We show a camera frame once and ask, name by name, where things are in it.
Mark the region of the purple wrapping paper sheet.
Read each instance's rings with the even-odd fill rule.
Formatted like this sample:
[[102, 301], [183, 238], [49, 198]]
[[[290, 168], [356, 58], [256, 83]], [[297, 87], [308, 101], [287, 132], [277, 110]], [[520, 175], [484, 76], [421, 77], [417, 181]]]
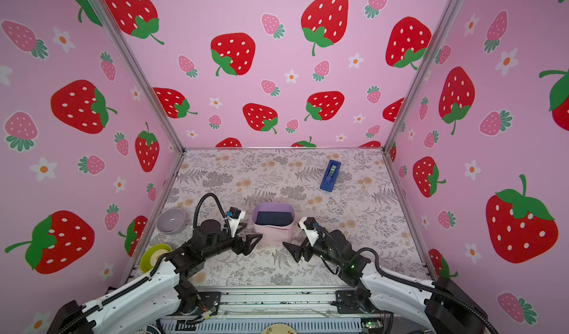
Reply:
[[[255, 224], [256, 216], [258, 212], [261, 211], [273, 211], [273, 212], [291, 212], [294, 216], [294, 221], [286, 227], [274, 227], [274, 226], [261, 226]], [[293, 239], [293, 228], [296, 226], [296, 215], [293, 207], [289, 204], [276, 203], [276, 202], [265, 202], [256, 205], [253, 210], [253, 226], [257, 233], [263, 235], [261, 240], [262, 244], [267, 245], [282, 245], [283, 242], [291, 242]]]

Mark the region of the dark grey gift box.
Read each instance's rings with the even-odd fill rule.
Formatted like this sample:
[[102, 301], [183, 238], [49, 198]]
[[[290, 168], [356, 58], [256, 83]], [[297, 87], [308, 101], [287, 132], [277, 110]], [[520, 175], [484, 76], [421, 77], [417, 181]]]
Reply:
[[257, 213], [254, 222], [261, 226], [286, 227], [293, 221], [294, 216], [291, 212], [261, 211]]

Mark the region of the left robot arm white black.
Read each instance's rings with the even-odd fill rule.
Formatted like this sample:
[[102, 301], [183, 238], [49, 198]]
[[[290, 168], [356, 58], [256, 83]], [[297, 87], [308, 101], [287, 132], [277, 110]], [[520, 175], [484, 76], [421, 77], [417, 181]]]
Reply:
[[239, 221], [224, 224], [206, 220], [180, 247], [160, 255], [153, 269], [137, 279], [85, 304], [70, 301], [53, 318], [49, 333], [134, 333], [174, 313], [209, 311], [190, 277], [202, 271], [209, 258], [226, 251], [249, 255], [262, 239], [247, 234]]

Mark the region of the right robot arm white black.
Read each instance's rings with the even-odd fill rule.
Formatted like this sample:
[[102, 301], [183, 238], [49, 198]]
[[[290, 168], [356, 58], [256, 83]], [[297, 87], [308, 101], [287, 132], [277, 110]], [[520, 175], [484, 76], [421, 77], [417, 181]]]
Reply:
[[404, 317], [433, 333], [497, 333], [487, 313], [452, 279], [404, 276], [380, 265], [377, 251], [354, 250], [339, 230], [306, 230], [300, 244], [285, 242], [295, 261], [321, 258], [332, 273], [355, 289], [357, 306]]

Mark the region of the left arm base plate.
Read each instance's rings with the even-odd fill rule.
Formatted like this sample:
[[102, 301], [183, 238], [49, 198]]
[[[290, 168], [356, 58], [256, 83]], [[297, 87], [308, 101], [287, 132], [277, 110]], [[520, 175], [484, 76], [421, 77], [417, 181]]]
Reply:
[[189, 299], [183, 299], [179, 307], [170, 316], [216, 316], [221, 304], [221, 292], [206, 291], [198, 292]]

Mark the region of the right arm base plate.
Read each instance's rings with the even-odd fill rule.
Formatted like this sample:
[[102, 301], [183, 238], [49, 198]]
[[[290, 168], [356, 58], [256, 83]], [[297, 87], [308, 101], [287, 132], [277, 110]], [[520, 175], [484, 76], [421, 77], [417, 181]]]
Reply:
[[376, 315], [389, 313], [374, 307], [368, 298], [364, 298], [356, 290], [337, 290], [335, 299], [330, 305], [336, 307], [340, 314]]

